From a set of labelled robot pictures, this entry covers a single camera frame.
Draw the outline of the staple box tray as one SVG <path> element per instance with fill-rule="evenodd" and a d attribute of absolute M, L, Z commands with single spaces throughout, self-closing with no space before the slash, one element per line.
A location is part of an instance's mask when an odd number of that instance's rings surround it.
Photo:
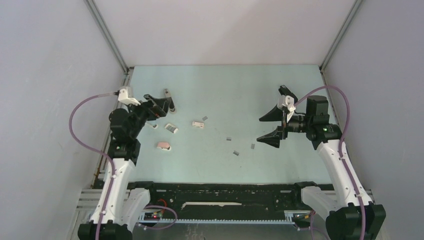
<path fill-rule="evenodd" d="M 173 133 L 173 134 L 177 133 L 178 130 L 179 130 L 175 125 L 173 125 L 171 123 L 166 124 L 165 129 L 168 130 L 169 132 Z"/>

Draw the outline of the white staple box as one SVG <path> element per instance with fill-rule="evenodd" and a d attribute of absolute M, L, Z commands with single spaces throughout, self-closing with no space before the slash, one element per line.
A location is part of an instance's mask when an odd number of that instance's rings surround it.
<path fill-rule="evenodd" d="M 193 121 L 192 126 L 195 128 L 203 129 L 205 127 L 205 124 L 203 122 Z"/>

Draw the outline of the beige and black large stapler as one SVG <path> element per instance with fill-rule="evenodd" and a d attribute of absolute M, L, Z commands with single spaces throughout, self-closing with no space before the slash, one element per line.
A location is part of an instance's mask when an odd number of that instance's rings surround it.
<path fill-rule="evenodd" d="M 167 98 L 167 100 L 169 100 L 169 106 L 168 106 L 169 112 L 171 114 L 175 114 L 177 111 L 176 111 L 175 103 L 173 101 L 170 90 L 168 88 L 165 88 L 163 91 L 164 91 L 165 97 Z"/>

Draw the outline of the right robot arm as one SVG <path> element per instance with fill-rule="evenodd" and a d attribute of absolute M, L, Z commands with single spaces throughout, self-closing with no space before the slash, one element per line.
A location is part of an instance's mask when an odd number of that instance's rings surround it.
<path fill-rule="evenodd" d="M 322 159 L 330 176 L 336 199 L 329 198 L 317 184 L 302 182 L 291 194 L 291 204 L 297 209 L 306 206 L 325 221 L 331 240 L 375 240 L 386 218 L 381 204 L 375 204 L 361 184 L 350 162 L 342 131 L 330 123 L 326 97 L 311 95 L 306 99 L 305 114 L 295 113 L 298 99 L 282 95 L 276 106 L 259 118 L 261 122 L 281 124 L 272 132 L 257 138 L 257 142 L 280 147 L 289 133 L 304 133 Z"/>

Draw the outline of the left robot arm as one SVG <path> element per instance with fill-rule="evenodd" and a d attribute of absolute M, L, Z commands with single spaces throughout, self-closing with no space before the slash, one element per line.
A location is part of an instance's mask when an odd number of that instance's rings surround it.
<path fill-rule="evenodd" d="M 153 208 L 158 202 L 158 194 L 145 188 L 130 190 L 128 200 L 124 200 L 140 153 L 138 135 L 146 122 L 166 117 L 173 105 L 170 97 L 155 98 L 145 94 L 144 99 L 142 102 L 119 97 L 119 102 L 126 107 L 109 114 L 111 140 L 107 152 L 77 140 L 83 147 L 107 159 L 102 192 L 90 220 L 78 228 L 80 240 L 131 240 L 142 210 Z"/>

